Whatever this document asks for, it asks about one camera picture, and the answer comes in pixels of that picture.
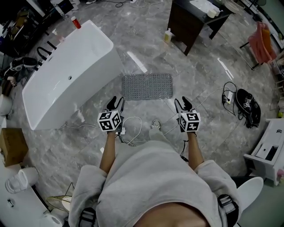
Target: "gray shirt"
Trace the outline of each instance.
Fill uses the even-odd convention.
[[[121,144],[108,175],[96,166],[82,167],[69,225],[78,226],[82,210],[92,207],[98,226],[132,227],[151,208],[180,202],[198,209],[211,227],[225,227],[225,211],[217,202],[222,194],[230,195],[241,207],[235,183],[213,160],[194,171],[167,143]]]

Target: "green wall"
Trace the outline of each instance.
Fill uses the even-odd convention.
[[[266,0],[266,4],[261,7],[284,34],[284,5],[279,0]]]
[[[270,187],[265,181],[260,195],[243,211],[241,227],[282,227],[284,223],[284,184]]]

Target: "black backpack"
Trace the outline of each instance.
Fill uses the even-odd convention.
[[[247,128],[258,127],[261,109],[252,94],[244,89],[239,89],[236,93],[236,103],[239,108],[239,120],[245,117]]]

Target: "cardboard box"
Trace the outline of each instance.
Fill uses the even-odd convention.
[[[5,167],[22,162],[28,152],[22,129],[2,129],[0,148],[5,157]]]

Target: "bath mat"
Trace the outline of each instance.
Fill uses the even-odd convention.
[[[125,100],[169,99],[173,96],[171,74],[130,74],[122,78]]]

